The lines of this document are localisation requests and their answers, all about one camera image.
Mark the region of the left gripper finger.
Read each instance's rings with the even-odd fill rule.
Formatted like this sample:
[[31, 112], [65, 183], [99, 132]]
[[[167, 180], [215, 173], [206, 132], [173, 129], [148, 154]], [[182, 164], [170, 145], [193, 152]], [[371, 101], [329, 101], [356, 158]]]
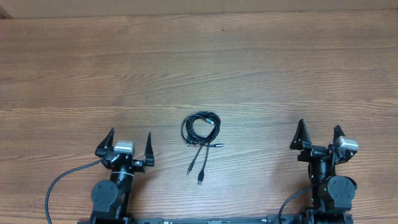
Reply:
[[108, 135], [96, 147], [95, 156], [104, 157], [109, 151], [113, 150], [114, 128], [111, 128]]
[[145, 166], [154, 167], [155, 166], [155, 159], [154, 159], [154, 152], [151, 143], [151, 133], [147, 136], [146, 148], [144, 153], [145, 159]]

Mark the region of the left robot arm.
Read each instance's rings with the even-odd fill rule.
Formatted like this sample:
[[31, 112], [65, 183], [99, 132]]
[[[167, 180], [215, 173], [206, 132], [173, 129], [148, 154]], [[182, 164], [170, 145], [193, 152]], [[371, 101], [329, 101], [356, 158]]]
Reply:
[[114, 129], [111, 129], [96, 147], [95, 155], [111, 174], [109, 179], [97, 182], [91, 190], [93, 210], [89, 224], [133, 223], [128, 206], [135, 173], [144, 173], [147, 167], [155, 165], [151, 135], [147, 137], [143, 161], [134, 158], [135, 146], [132, 141], [114, 144], [113, 138]]

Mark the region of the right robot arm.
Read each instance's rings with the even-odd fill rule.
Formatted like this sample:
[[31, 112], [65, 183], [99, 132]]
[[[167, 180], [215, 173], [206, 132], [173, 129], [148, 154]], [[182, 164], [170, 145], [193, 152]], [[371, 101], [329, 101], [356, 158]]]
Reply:
[[307, 191], [312, 206], [304, 208], [295, 223], [353, 223], [346, 212], [352, 209], [357, 183], [350, 177], [337, 175], [336, 166], [348, 162], [359, 149], [358, 142], [346, 137], [340, 126], [333, 128], [333, 140], [327, 146], [314, 145], [305, 120], [298, 122], [290, 148], [298, 150], [297, 160], [308, 164], [310, 186], [290, 196], [289, 202]]

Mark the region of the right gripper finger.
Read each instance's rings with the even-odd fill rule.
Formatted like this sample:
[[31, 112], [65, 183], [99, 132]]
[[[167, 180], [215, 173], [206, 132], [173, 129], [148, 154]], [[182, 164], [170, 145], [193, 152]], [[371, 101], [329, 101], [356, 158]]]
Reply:
[[334, 145], [338, 145], [342, 140], [344, 140], [345, 134], [340, 125], [336, 125], [333, 128], [333, 140], [332, 143]]
[[301, 151], [303, 149], [308, 149], [311, 145], [312, 142], [305, 124], [305, 120], [301, 119], [298, 122], [297, 130], [295, 132], [293, 140], [290, 143], [290, 149]]

